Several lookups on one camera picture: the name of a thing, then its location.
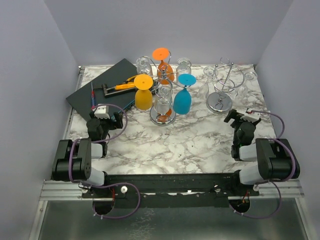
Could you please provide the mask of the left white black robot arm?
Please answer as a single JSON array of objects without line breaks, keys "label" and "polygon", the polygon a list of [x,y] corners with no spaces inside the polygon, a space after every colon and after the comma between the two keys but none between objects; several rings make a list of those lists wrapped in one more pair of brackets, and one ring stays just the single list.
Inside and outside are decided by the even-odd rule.
[{"label": "left white black robot arm", "polygon": [[80,140],[63,139],[57,146],[51,170],[54,181],[91,185],[101,198],[107,197],[111,185],[106,182],[106,173],[92,167],[92,159],[103,158],[107,154],[109,131],[123,128],[123,115],[115,112],[114,119],[98,118],[90,114],[87,121],[87,138]]}]

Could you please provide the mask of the yellow plastic goblet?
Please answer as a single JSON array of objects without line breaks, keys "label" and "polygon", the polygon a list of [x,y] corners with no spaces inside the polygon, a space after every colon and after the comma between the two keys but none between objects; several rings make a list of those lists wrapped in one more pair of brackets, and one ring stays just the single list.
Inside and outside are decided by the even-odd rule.
[{"label": "yellow plastic goblet", "polygon": [[153,86],[153,79],[147,74],[139,74],[134,79],[137,88],[135,93],[135,106],[139,110],[148,110],[153,105],[153,95],[150,88]]}]

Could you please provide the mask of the blue plastic goblet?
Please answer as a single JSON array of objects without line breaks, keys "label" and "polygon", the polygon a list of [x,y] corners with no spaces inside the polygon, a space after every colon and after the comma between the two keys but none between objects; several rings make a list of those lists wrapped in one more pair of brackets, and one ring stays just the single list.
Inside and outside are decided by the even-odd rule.
[{"label": "blue plastic goblet", "polygon": [[196,83],[196,77],[189,73],[180,74],[178,82],[182,85],[173,101],[173,110],[179,115],[186,115],[189,113],[192,104],[191,94],[188,92],[188,87]]}]

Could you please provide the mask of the orange plastic goblet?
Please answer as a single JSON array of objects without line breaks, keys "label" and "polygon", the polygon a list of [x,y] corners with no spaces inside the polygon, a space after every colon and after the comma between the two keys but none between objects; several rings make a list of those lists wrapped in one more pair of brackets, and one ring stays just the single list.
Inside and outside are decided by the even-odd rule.
[{"label": "orange plastic goblet", "polygon": [[157,76],[160,78],[161,84],[168,85],[169,82],[173,82],[175,79],[173,69],[168,62],[165,62],[166,59],[169,61],[171,59],[170,51],[165,47],[160,47],[153,51],[152,57],[156,61],[160,61],[157,67]]}]

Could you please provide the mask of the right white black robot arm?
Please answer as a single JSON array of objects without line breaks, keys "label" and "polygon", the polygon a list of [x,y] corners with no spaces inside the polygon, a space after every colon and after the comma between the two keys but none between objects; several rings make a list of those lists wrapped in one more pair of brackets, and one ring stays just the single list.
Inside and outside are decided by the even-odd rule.
[{"label": "right white black robot arm", "polygon": [[244,113],[231,109],[224,119],[226,123],[233,120],[231,157],[240,162],[254,162],[235,172],[236,180],[230,183],[230,191],[236,196],[247,192],[248,185],[286,182],[300,176],[300,164],[287,139],[254,138],[261,113],[249,108]]}]

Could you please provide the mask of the clear patterned wine glass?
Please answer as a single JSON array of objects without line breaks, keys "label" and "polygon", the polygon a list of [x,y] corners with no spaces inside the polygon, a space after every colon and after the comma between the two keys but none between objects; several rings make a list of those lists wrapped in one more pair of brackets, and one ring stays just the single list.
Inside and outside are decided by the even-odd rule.
[{"label": "clear patterned wine glass", "polygon": [[177,75],[192,73],[192,69],[191,69],[192,63],[188,58],[186,57],[179,58],[177,60],[177,64],[178,64],[176,68]]}]

